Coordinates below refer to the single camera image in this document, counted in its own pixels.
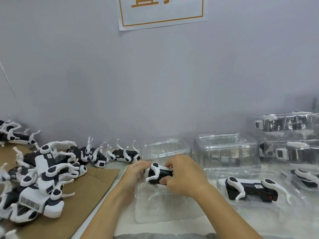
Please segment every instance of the white wall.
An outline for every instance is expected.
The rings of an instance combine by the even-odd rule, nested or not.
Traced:
[[[311,107],[318,6],[210,0],[207,22],[120,32],[114,0],[0,0],[0,60],[19,119],[45,141],[192,141],[240,128],[245,112]]]

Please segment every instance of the barcode label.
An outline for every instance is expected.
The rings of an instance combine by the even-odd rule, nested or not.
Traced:
[[[31,201],[25,197],[20,198],[20,204],[25,205],[26,207],[29,207],[31,209],[35,209],[36,211],[39,211],[40,205],[38,203],[35,203],[34,201]]]

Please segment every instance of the cardboard sheet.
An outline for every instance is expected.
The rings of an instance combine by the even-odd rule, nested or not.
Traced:
[[[20,145],[6,144],[4,148],[0,148],[0,164],[7,162],[7,170],[15,166],[16,153],[12,149],[14,146],[23,153],[30,152]],[[34,221],[18,226],[18,236],[20,239],[68,239],[72,237],[109,190],[119,171],[119,169],[88,168],[84,176],[65,185],[63,193],[75,192],[75,195],[63,199],[65,205],[60,218],[52,219],[39,215]],[[14,228],[14,225],[8,221],[2,222],[1,225],[8,230]]]

